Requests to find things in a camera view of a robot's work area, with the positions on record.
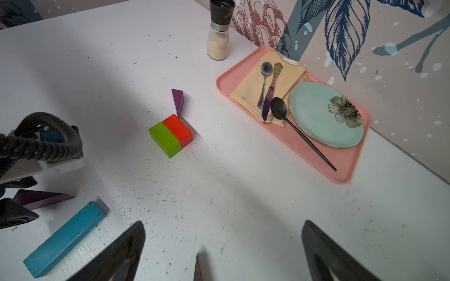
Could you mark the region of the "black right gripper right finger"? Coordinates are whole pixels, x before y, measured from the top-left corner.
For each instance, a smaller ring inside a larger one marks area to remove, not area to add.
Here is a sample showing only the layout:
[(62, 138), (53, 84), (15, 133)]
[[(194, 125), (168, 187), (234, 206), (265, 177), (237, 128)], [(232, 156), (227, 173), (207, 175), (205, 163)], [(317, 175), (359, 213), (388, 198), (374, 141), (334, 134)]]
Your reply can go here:
[(302, 243), (314, 281), (332, 281), (334, 277), (340, 281), (378, 280), (310, 220), (303, 226)]

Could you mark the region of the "green rectangular block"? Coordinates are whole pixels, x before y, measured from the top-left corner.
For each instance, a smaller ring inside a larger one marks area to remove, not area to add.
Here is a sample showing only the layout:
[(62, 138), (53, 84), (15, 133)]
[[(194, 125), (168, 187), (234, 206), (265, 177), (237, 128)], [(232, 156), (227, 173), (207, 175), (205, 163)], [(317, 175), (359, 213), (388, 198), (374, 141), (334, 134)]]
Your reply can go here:
[(168, 158), (173, 158), (182, 150), (180, 141), (166, 127), (163, 122), (159, 122), (149, 129), (149, 133), (155, 143), (166, 154)]

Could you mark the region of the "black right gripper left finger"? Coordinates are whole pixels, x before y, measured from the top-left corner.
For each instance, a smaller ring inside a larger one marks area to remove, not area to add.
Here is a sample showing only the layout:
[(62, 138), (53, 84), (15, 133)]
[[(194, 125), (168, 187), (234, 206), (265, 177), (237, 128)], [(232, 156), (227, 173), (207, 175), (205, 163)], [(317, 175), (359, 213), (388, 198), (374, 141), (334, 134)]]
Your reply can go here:
[(71, 281), (133, 281), (145, 243), (145, 229), (135, 222), (98, 254)]

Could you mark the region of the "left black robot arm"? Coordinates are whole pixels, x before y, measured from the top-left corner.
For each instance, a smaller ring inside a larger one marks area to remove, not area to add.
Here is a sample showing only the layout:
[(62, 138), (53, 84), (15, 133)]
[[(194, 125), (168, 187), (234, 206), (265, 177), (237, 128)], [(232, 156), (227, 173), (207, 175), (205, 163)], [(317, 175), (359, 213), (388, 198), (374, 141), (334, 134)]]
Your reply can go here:
[[(19, 160), (60, 162), (83, 157), (83, 143), (76, 126), (46, 113), (35, 112), (25, 117), (9, 135), (1, 134), (1, 180)], [(57, 140), (46, 139), (43, 133), (54, 133)], [(1, 197), (6, 189), (26, 189), (36, 185), (33, 176), (19, 176), (1, 183)], [(1, 229), (36, 220), (39, 215), (15, 203), (1, 199)]]

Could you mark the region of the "red rectangular block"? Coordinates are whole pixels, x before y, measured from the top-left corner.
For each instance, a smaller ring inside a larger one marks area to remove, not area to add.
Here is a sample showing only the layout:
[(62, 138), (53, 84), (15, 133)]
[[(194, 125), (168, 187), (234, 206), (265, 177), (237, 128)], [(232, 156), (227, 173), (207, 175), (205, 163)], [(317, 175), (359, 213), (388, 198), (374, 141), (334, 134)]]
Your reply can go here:
[(163, 124), (177, 138), (182, 149), (193, 141), (193, 133), (175, 114), (163, 120)]

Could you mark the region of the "purple triangle block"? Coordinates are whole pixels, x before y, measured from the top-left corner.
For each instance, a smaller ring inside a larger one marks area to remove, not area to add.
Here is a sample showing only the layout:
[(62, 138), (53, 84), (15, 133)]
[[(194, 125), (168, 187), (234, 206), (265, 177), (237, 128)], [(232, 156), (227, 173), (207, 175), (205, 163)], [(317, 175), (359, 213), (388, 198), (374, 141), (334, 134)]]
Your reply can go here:
[(184, 105), (184, 92), (182, 90), (172, 89), (172, 96), (175, 104), (176, 114), (181, 116)]
[(28, 210), (36, 210), (73, 198), (74, 196), (64, 193), (21, 189), (15, 194), (13, 201)]

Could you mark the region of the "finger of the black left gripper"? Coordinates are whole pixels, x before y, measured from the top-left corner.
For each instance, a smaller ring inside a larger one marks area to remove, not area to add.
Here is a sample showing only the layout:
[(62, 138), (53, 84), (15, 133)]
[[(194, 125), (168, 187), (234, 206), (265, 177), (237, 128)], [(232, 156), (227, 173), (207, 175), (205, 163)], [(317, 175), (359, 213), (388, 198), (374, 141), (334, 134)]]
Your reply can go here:
[(14, 202), (13, 199), (5, 198), (1, 200), (1, 229), (25, 224), (38, 218), (38, 214)]
[(37, 181), (33, 176), (17, 179), (1, 184), (1, 188), (5, 189), (27, 189), (37, 185)]

